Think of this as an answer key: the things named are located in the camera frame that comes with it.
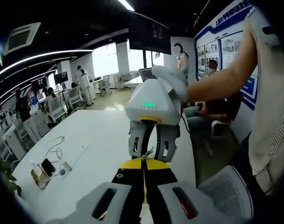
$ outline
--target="floor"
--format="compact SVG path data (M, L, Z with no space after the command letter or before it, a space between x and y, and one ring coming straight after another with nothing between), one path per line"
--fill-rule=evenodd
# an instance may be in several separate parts
M87 107L88 110L124 110L127 105L131 90L111 90L112 94L105 94L101 97L97 94L94 104ZM210 158L205 145L201 141L193 141L193 151L195 159L196 183L201 184L209 177L219 172L225 167L232 154L238 149L239 144L233 134L228 132L223 140L214 141L210 144L214 151L214 156Z

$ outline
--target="black cable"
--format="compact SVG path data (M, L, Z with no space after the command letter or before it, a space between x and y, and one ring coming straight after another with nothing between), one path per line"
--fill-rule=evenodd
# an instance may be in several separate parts
M181 115L181 118L184 120L184 123L185 123L185 128L187 129L187 132L190 133L189 129L188 129L188 126L187 126L187 123L185 122L185 119L184 117Z

